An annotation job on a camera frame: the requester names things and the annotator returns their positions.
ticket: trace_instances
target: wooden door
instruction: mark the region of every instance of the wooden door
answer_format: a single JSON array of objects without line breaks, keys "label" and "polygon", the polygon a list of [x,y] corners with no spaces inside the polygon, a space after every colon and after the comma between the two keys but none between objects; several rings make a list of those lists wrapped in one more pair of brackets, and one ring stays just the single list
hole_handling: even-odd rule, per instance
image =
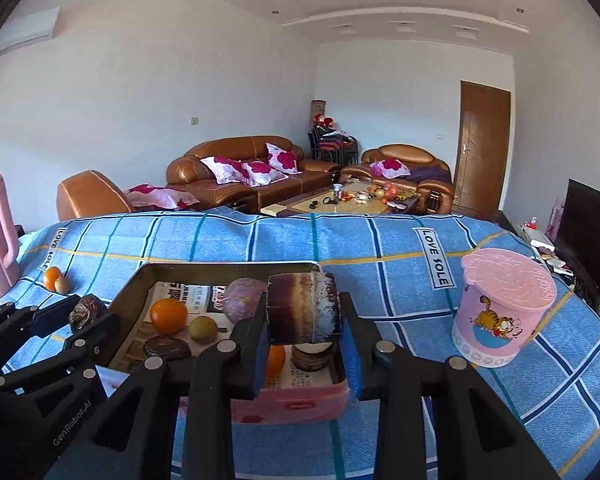
[{"label": "wooden door", "polygon": [[504,183],[511,94],[462,81],[460,101],[454,209],[490,220],[498,211]]}]

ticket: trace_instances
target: purple blanket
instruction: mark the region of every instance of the purple blanket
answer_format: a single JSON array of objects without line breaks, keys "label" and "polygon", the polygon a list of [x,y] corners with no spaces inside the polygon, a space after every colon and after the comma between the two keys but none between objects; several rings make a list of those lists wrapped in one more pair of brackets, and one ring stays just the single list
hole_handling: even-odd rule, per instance
[{"label": "purple blanket", "polygon": [[410,175],[399,176],[398,178],[411,180],[412,182],[416,183],[419,183],[423,180],[440,180],[442,182],[451,184],[451,173],[449,173],[447,170],[443,170],[442,168],[437,168],[435,166],[422,166],[420,168],[414,168],[413,170],[409,168],[409,171],[411,171]]}]

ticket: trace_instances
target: brown leather sofa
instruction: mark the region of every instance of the brown leather sofa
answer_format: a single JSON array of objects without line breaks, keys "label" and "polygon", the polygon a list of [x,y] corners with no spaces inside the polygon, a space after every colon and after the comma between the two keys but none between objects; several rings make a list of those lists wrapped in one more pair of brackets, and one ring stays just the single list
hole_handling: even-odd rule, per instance
[{"label": "brown leather sofa", "polygon": [[[244,184],[217,184],[213,173],[200,162],[207,156],[225,156],[233,160],[267,161],[267,145],[275,144],[292,151],[298,157],[301,173],[268,186],[249,187]],[[167,168],[168,187],[188,191],[200,200],[203,209],[219,205],[242,206],[247,212],[258,212],[261,207],[286,200],[328,186],[336,178],[340,167],[332,162],[307,160],[302,149],[284,137],[252,136],[231,137],[202,142],[191,148]]]},{"label": "brown leather sofa", "polygon": [[87,170],[70,176],[58,184],[56,196],[58,219],[133,213],[135,208],[125,194],[99,171]]},{"label": "brown leather sofa", "polygon": [[[355,177],[360,180],[373,182],[374,184],[396,184],[401,189],[413,189],[420,193],[420,203],[418,204],[417,212],[419,213],[436,213],[448,214],[451,213],[451,206],[454,203],[454,186],[440,180],[423,180],[419,183],[411,182],[408,178],[388,179],[382,176],[375,176],[369,165],[372,162],[383,160],[385,158],[397,158],[401,160],[408,168],[418,168],[422,166],[436,166],[449,171],[449,166],[444,160],[436,158],[431,153],[411,146],[410,144],[386,144],[379,148],[366,150],[362,154],[362,164],[354,164],[347,166],[340,171],[340,181],[343,182],[348,178]],[[436,204],[435,209],[431,208],[431,204]]]}]

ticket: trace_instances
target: white wall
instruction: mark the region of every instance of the white wall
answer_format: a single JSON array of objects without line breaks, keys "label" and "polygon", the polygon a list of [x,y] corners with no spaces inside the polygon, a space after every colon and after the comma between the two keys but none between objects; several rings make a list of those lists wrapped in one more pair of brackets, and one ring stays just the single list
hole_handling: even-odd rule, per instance
[{"label": "white wall", "polygon": [[316,45],[275,23],[219,0],[98,0],[63,6],[56,35],[0,56],[0,172],[26,230],[57,221],[58,183],[87,168],[163,185],[203,140],[306,144]]},{"label": "white wall", "polygon": [[570,178],[600,190],[600,19],[586,0],[529,0],[516,53],[516,143],[504,213],[544,229]]},{"label": "white wall", "polygon": [[429,41],[325,43],[318,49],[315,97],[327,101],[327,113],[358,139],[361,152],[414,144],[444,160],[453,174],[462,80],[508,90],[513,98],[513,60]]}]

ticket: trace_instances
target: television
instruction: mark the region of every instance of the television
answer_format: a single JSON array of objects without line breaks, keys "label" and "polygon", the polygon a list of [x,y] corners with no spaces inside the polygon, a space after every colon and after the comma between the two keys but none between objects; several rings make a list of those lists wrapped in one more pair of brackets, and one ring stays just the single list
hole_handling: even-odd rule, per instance
[{"label": "television", "polygon": [[555,239],[556,254],[600,301],[600,191],[569,180],[562,221]]}]

